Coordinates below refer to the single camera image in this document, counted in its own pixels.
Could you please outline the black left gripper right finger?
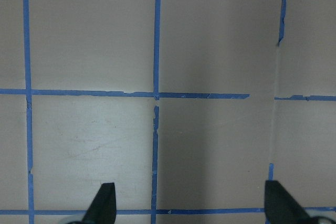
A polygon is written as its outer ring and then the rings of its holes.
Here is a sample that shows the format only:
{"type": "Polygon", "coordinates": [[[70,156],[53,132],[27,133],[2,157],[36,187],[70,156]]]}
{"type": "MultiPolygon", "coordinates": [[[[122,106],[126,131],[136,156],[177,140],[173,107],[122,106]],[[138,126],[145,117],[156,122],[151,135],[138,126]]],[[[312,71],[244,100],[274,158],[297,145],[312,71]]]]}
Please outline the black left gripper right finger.
{"type": "Polygon", "coordinates": [[[265,181],[264,212],[270,223],[299,223],[310,218],[277,180],[265,181]]]}

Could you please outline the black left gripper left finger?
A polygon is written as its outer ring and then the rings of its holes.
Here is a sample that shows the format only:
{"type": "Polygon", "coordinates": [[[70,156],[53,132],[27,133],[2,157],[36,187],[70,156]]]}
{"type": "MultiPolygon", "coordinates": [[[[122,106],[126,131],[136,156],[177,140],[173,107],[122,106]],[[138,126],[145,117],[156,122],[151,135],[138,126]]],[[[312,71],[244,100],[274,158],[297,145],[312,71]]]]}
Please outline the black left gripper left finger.
{"type": "Polygon", "coordinates": [[[113,224],[117,216],[116,191],[114,183],[103,183],[82,223],[113,224]]]}

